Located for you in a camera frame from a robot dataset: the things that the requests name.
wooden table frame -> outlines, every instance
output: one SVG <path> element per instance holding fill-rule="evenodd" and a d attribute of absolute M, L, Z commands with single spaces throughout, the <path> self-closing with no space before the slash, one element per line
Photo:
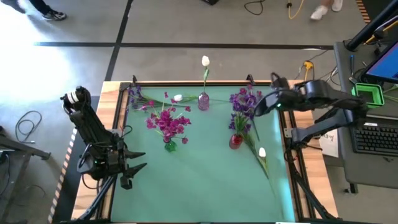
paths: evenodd
<path fill-rule="evenodd" d="M 300 80 L 289 81 L 291 85 L 301 82 Z M 208 80 L 207 85 L 246 85 L 249 81 L 240 80 Z M 257 85 L 269 85 L 269 80 L 256 80 Z M 126 89 L 132 85 L 131 82 L 104 82 L 101 96 L 99 99 L 97 115 L 101 122 L 107 129 L 120 128 L 125 125 L 124 112 L 128 104 L 128 97 Z M 136 82 L 136 85 L 141 86 L 202 86 L 203 81 L 149 81 Z M 310 111 L 307 112 L 279 112 L 279 121 L 282 128 L 294 128 L 296 125 L 301 128 L 306 128 L 313 124 L 313 118 Z M 282 135 L 284 140 L 284 149 L 287 139 Z M 311 146 L 319 147 L 317 140 L 311 140 Z M 297 153 L 297 160 L 295 166 L 301 173 L 304 181 L 310 186 L 312 192 L 317 196 L 322 205 L 335 217 L 338 216 L 333 194 L 331 192 L 328 176 L 326 172 L 325 163 L 323 161 L 322 152 L 320 150 L 307 147 Z M 286 162 L 288 175 L 290 176 L 290 169 Z M 95 184 L 96 181 L 85 177 L 87 183 Z M 308 198 L 305 196 L 302 189 L 297 185 L 295 179 L 289 179 L 292 200 L 294 201 L 295 219 L 302 220 L 302 218 L 319 218 L 319 214 L 314 211 L 313 206 L 308 204 Z M 110 218 L 111 204 L 113 201 L 114 186 L 108 191 L 103 206 L 101 206 L 100 213 L 97 218 Z M 80 182 L 78 194 L 73 209 L 72 219 L 78 218 L 89 206 L 96 196 L 96 190 L 86 188 Z"/>

keyboard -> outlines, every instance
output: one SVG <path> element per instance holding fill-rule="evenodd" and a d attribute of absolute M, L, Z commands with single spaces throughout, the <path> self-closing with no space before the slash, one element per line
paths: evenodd
<path fill-rule="evenodd" d="M 398 156 L 398 126 L 386 124 L 354 128 L 354 151 L 366 154 Z"/>

monitor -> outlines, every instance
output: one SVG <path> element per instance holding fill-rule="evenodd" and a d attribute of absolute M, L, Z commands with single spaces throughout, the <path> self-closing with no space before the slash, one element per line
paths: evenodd
<path fill-rule="evenodd" d="M 398 83 L 398 41 L 386 48 L 380 56 L 367 67 L 364 75 L 376 78 L 380 81 Z"/>

black shoe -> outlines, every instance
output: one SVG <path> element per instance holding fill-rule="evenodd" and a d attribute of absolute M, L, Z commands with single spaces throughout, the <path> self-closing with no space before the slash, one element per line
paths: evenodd
<path fill-rule="evenodd" d="M 55 10 L 50 9 L 50 11 L 43 15 L 43 18 L 49 21 L 62 21 L 66 19 L 68 16 L 63 12 L 57 12 Z"/>
<path fill-rule="evenodd" d="M 21 6 L 18 3 L 18 0 L 1 0 L 4 4 L 11 6 L 13 9 L 16 11 L 25 14 L 25 9 L 21 8 Z"/>

red vase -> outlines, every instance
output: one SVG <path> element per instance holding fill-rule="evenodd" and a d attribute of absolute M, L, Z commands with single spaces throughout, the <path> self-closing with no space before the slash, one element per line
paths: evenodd
<path fill-rule="evenodd" d="M 231 149 L 239 149 L 242 145 L 243 137 L 241 134 L 233 134 L 229 140 L 229 147 Z"/>

